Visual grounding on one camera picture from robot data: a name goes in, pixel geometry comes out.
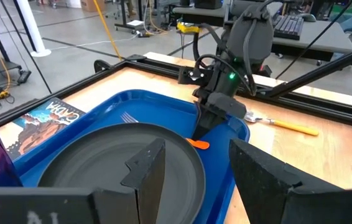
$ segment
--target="white pole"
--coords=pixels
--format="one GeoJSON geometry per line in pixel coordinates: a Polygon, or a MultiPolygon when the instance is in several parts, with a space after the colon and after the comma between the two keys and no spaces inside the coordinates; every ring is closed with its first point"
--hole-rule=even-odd
{"type": "Polygon", "coordinates": [[[32,14],[28,0],[17,0],[17,2],[19,3],[21,14],[24,17],[25,24],[27,25],[36,49],[35,52],[31,52],[31,55],[33,57],[44,57],[50,55],[51,51],[49,49],[45,49],[44,42],[40,36],[38,25],[35,21],[34,15],[32,14]]]}

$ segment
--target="orange object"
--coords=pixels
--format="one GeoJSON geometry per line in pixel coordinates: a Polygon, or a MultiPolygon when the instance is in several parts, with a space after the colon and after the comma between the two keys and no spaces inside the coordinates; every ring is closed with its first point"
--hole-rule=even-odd
{"type": "Polygon", "coordinates": [[[205,141],[194,141],[192,139],[186,138],[186,140],[193,145],[194,147],[197,147],[199,149],[208,149],[209,148],[209,143],[205,141]]]}

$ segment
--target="wooden table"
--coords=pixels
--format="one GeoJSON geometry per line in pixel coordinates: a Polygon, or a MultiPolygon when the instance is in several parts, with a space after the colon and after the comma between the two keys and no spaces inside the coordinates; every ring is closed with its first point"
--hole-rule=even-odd
{"type": "MultiPolygon", "coordinates": [[[[161,54],[148,53],[146,56],[179,65],[193,65],[190,60],[161,54]]],[[[259,76],[255,77],[255,81],[268,86],[274,86],[281,82],[259,76]]],[[[193,101],[195,98],[192,96],[192,91],[195,88],[196,86],[192,85],[178,85],[176,80],[169,78],[133,68],[124,68],[114,75],[104,78],[63,100],[87,112],[123,90],[143,89],[185,101],[193,101]]],[[[296,92],[352,105],[352,97],[341,93],[308,86],[299,88],[296,92]]],[[[352,126],[254,100],[241,97],[236,97],[236,99],[258,115],[318,129],[320,135],[313,137],[288,129],[269,126],[268,124],[248,124],[251,130],[249,142],[309,174],[344,189],[352,189],[352,126]]],[[[18,130],[19,128],[12,123],[0,127],[0,137],[5,146],[9,146],[17,139],[18,130]]],[[[225,223],[249,223],[244,205],[236,188],[234,189],[225,223]]]]}

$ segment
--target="black plate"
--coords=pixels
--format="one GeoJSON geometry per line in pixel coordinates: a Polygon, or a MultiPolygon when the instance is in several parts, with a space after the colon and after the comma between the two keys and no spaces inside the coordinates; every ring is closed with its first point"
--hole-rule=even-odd
{"type": "Polygon", "coordinates": [[[118,124],[67,146],[46,168],[39,187],[101,187],[122,191],[125,161],[157,138],[165,139],[165,180],[157,223],[192,223],[205,194],[196,149],[175,132],[144,123],[118,124]]]}

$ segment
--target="keyboard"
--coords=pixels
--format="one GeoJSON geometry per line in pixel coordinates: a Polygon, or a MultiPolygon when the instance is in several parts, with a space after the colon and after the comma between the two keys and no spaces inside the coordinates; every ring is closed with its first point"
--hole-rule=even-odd
{"type": "Polygon", "coordinates": [[[280,16],[273,18],[274,37],[300,40],[303,18],[299,16],[280,16]]]}

